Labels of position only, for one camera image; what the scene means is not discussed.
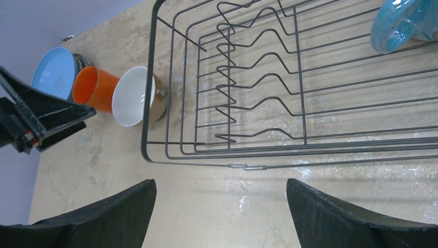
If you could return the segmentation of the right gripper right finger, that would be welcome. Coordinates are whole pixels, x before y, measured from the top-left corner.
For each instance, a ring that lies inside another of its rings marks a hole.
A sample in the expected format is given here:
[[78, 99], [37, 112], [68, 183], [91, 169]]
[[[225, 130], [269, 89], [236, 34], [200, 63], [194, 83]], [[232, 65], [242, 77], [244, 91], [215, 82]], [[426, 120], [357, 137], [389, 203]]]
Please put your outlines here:
[[437, 247], [437, 225], [383, 215], [288, 179], [301, 247]]

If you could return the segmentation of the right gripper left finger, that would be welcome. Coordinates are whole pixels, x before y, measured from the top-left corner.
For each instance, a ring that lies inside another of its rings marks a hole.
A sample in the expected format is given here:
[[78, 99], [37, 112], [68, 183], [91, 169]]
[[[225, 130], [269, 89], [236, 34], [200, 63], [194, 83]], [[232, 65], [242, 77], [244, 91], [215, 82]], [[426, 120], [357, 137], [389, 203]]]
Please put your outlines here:
[[1, 247], [142, 247], [156, 196], [155, 180], [147, 179], [31, 225], [2, 225]]

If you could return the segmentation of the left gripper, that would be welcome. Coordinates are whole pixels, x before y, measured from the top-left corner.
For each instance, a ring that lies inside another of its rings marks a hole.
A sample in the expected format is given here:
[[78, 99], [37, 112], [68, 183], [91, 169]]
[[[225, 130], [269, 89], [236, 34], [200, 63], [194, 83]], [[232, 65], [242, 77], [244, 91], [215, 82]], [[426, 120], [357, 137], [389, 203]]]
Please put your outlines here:
[[1, 67], [1, 148], [12, 145], [19, 153], [44, 152], [86, 128], [97, 111], [86, 105], [36, 90]]

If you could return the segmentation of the light blue plate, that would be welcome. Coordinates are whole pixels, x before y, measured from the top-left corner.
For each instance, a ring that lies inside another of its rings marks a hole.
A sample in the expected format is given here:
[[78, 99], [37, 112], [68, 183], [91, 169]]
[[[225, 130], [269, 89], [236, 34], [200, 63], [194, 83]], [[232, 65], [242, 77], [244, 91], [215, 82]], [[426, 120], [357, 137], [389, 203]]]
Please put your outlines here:
[[42, 58], [30, 85], [46, 94], [72, 101], [72, 87], [78, 73], [79, 67], [73, 54], [59, 46]]

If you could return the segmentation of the orange cup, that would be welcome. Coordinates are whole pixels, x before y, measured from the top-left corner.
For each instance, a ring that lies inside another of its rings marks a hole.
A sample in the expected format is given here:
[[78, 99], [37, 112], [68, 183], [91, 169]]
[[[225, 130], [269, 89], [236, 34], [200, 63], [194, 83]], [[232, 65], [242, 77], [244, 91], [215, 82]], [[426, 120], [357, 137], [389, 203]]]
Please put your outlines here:
[[112, 113], [112, 98], [118, 82], [119, 77], [94, 66], [87, 66], [74, 81], [72, 99], [96, 111]]

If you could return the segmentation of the beige floral bowl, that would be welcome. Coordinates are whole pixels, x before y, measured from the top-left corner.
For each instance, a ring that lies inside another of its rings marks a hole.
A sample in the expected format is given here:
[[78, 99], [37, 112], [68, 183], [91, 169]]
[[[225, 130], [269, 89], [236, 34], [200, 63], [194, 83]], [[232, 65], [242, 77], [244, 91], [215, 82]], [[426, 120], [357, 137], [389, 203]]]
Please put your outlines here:
[[149, 123], [158, 121], [167, 109], [168, 92], [160, 79], [154, 75], [151, 94], [146, 99], [148, 68], [136, 66], [129, 69], [118, 81], [112, 97], [115, 120], [123, 127], [132, 127], [144, 119], [144, 106], [148, 105]]

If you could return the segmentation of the blue butterfly mug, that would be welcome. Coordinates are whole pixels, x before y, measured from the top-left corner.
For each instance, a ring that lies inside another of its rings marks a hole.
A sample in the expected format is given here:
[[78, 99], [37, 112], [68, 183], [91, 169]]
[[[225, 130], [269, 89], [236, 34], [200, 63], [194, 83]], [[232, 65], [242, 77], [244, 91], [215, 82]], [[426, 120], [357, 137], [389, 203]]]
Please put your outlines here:
[[436, 0], [385, 1], [370, 31], [375, 51], [389, 54], [410, 39], [437, 41]]

